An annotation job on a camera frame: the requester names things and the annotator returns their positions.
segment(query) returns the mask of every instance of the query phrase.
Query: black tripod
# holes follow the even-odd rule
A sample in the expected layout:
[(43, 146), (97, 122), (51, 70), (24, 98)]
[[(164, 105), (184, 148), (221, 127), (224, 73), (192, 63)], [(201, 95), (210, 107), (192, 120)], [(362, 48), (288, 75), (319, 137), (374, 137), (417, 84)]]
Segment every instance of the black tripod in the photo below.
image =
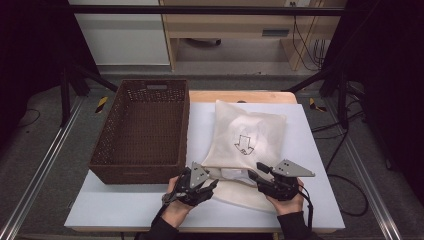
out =
[(330, 96), (336, 89), (338, 89), (338, 106), (337, 117), (343, 128), (347, 128), (347, 108), (346, 108), (346, 95), (348, 92), (348, 76), (346, 75), (346, 68), (352, 63), (355, 54), (357, 53), (358, 46), (362, 43), (365, 35), (365, 27), (368, 19), (373, 14), (381, 0), (376, 0), (374, 5), (368, 11), (364, 20), (359, 24), (347, 42), (343, 45), (340, 52), (332, 60), (330, 64), (324, 62), (323, 70), (304, 80), (303, 82), (289, 88), (282, 90), (284, 92), (296, 93), (310, 84), (325, 80), (320, 88), (320, 94), (323, 97)]
[(68, 122), (71, 115), (69, 85), (72, 86), (78, 96), (87, 96), (90, 92), (90, 88), (85, 82), (85, 78), (92, 79), (113, 92), (116, 92), (118, 87), (100, 76), (94, 62), (92, 64), (94, 67), (91, 67), (92, 69), (88, 70), (87, 67), (82, 66), (73, 58), (73, 55), (70, 53), (70, 50), (67, 48), (63, 39), (58, 36), (54, 27), (52, 27), (49, 23), (48, 14), (40, 11), (38, 8), (35, 9), (34, 14), (36, 20), (34, 25), (36, 26), (37, 31), (46, 35), (46, 45), (48, 46), (47, 51), (52, 54), (57, 61), (57, 64), (62, 69), (60, 73), (62, 99), (62, 122), (60, 126), (63, 127)]

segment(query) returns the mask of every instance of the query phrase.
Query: metal rail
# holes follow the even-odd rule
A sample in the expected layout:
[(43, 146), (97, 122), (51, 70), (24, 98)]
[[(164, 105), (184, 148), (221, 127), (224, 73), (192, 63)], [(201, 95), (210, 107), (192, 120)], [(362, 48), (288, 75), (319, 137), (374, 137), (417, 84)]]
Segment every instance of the metal rail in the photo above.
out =
[(25, 190), (21, 200), (19, 201), (12, 215), (9, 217), (7, 223), (1, 229), (1, 240), (12, 240), (18, 234), (19, 228), (22, 226), (22, 223), (25, 220), (25, 217), (27, 216), (35, 198), (40, 192), (44, 180), (46, 179), (53, 163), (55, 162), (56, 157), (59, 154), (60, 149), (62, 148), (62, 145), (66, 140), (76, 117), (78, 116), (79, 111), (81, 110), (83, 102), (84, 97), (77, 97), (72, 107), (72, 115), (69, 121), (64, 127), (59, 129), (55, 139), (44, 156), (43, 161), (38, 167), (37, 172), (34, 174), (34, 177), (29, 183), (27, 189)]
[(40, 8), (52, 12), (83, 14), (345, 16), (367, 13), (363, 9), (246, 6), (45, 5)]
[[(335, 114), (336, 108), (333, 102), (329, 101), (327, 98), (324, 98), (324, 101), (326, 106), (328, 106), (333, 119), (335, 121), (338, 121)], [(343, 130), (340, 125), (338, 125), (338, 128), (339, 132), (343, 133)], [(355, 145), (353, 144), (353, 141), (349, 137), (349, 135), (347, 135), (346, 137), (345, 147), (346, 153), (348, 154), (348, 156), (350, 156), (349, 159), (351, 161), (352, 167), (356, 173), (356, 176), (358, 177), (358, 180), (365, 194), (367, 195), (369, 204), (374, 212), (375, 218), (377, 219), (377, 222), (381, 228), (381, 231), (383, 232), (384, 237), (388, 240), (401, 240), (402, 236), (400, 235), (400, 232), (395, 222), (393, 221), (393, 218), (390, 215), (386, 204), (384, 203), (380, 193), (378, 192), (374, 181), (371, 179), (370, 174), (365, 168), (361, 157), (359, 156), (359, 153), (356, 150)]]

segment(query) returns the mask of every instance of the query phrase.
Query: printed logo on fabric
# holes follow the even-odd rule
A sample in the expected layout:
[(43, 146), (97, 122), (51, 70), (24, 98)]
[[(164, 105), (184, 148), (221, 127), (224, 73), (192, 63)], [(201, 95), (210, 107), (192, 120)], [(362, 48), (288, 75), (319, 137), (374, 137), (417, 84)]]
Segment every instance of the printed logo on fabric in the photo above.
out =
[(243, 154), (250, 155), (253, 150), (253, 147), (250, 146), (250, 137), (240, 135), (239, 142), (235, 143), (234, 146)]

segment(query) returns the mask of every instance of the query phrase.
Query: brown woven basket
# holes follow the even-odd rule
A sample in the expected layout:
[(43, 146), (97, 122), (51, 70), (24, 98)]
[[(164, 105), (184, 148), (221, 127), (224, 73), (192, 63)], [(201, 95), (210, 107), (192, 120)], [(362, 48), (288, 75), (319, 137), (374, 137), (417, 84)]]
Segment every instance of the brown woven basket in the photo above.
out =
[(186, 80), (123, 80), (89, 168), (105, 184), (168, 183), (185, 167)]

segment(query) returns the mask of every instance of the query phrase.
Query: robotic hand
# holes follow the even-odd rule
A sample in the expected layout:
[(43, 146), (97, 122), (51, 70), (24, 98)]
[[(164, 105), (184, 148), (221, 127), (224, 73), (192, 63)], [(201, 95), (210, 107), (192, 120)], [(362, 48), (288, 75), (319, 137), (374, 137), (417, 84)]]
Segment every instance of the robotic hand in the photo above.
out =
[(299, 190), (297, 177), (314, 177), (315, 173), (289, 160), (283, 160), (275, 167), (268, 167), (261, 162), (257, 162), (256, 167), (266, 174), (270, 173), (274, 177), (271, 181), (268, 181), (260, 177), (256, 172), (249, 170), (249, 178), (257, 183), (259, 192), (275, 198), (278, 201), (289, 201), (297, 194), (300, 194), (308, 201), (308, 227), (312, 229), (312, 202), (309, 198), (309, 194), (305, 195), (301, 190)]
[(169, 205), (175, 200), (184, 204), (196, 206), (201, 202), (211, 199), (213, 189), (218, 184), (218, 179), (214, 180), (209, 186), (202, 188), (209, 174), (199, 164), (193, 162), (191, 169), (186, 167), (179, 176), (174, 190), (162, 197), (162, 203)]

